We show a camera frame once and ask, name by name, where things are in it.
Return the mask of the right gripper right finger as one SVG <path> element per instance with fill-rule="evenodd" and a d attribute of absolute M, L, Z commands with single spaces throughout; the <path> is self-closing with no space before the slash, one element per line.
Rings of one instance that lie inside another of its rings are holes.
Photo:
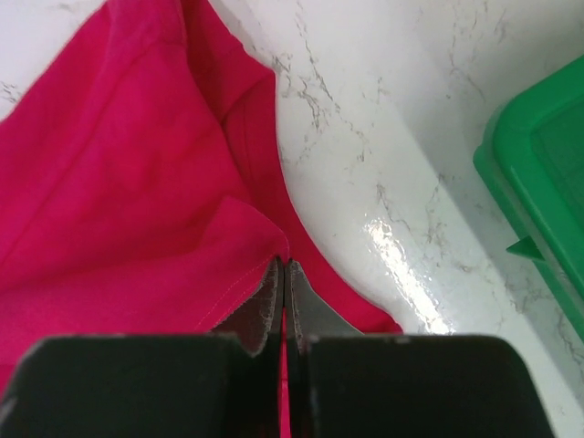
<path fill-rule="evenodd" d="M 294 437 L 549 437 L 522 357 L 484 335 L 365 334 L 285 270 Z"/>

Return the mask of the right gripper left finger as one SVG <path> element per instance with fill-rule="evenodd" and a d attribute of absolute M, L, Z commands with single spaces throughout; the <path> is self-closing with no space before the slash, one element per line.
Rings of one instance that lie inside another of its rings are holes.
<path fill-rule="evenodd" d="M 4 437 L 277 437 L 284 267 L 208 333 L 40 340 L 1 402 Z"/>

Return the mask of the red t shirt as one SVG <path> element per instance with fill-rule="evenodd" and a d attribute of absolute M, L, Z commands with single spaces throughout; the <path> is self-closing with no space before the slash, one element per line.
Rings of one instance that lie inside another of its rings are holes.
<path fill-rule="evenodd" d="M 275 94 L 206 1 L 108 1 L 89 18 L 1 124 L 4 395 L 42 339 L 210 332 L 275 259 L 360 332 L 399 331 L 301 223 Z M 285 297 L 279 365 L 292 437 Z"/>

